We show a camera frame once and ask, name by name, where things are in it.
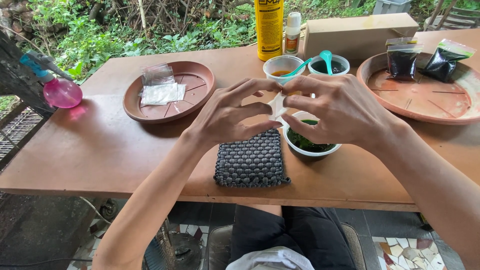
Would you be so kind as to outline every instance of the terracotta plant saucer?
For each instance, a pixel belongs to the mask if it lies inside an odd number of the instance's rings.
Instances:
[[[370,57],[357,70],[357,78],[377,101],[393,112],[418,121],[463,125],[480,122],[480,73],[457,63],[451,83],[419,74],[432,55],[417,56],[417,82],[386,80],[386,53]]]
[[[138,93],[142,90],[142,78],[138,77],[123,96],[123,109],[130,118],[141,123],[165,123],[183,117],[204,105],[215,90],[213,72],[206,66],[190,61],[168,63],[175,81],[186,85],[183,100],[167,105],[140,105]]]

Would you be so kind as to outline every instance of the plastic spoon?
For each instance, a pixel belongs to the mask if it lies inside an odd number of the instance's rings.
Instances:
[[[296,70],[288,73],[288,74],[285,74],[285,75],[282,75],[280,77],[289,77],[289,76],[293,76],[295,74],[297,74],[297,72],[302,68],[304,67],[305,65],[307,65],[308,63],[310,63],[312,61],[312,58],[308,59],[307,61],[303,62]]]
[[[328,75],[332,76],[332,52],[329,50],[323,50],[320,54],[320,57],[325,60],[325,63],[327,64],[327,71]]]

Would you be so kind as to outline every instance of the gray woven pad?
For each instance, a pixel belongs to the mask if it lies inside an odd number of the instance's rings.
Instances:
[[[280,134],[277,129],[247,141],[221,144],[213,177],[228,187],[268,187],[290,183],[283,175]]]

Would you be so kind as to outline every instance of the leg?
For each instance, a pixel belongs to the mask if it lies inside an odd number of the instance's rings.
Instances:
[[[295,241],[285,233],[285,222],[280,216],[280,206],[252,206],[255,208],[237,205],[235,209],[229,263],[247,253],[276,246],[285,246],[303,254]]]
[[[355,269],[345,233],[329,208],[282,207],[287,233],[315,269]]]

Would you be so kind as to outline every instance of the hand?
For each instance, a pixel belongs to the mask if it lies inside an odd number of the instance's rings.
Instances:
[[[281,127],[282,123],[272,120],[249,126],[240,123],[258,114],[272,114],[272,108],[262,102],[241,105],[250,95],[263,96],[260,90],[280,92],[282,86],[269,79],[243,79],[228,88],[217,89],[187,130],[199,138],[200,143],[213,147],[219,143],[243,141],[265,130]]]
[[[299,76],[283,86],[283,93],[313,93],[315,98],[299,95],[286,97],[284,107],[315,115],[317,125],[303,123],[283,114],[282,118],[300,135],[316,144],[355,144],[373,147],[375,142],[395,128],[401,119],[382,107],[373,95],[352,75]]]

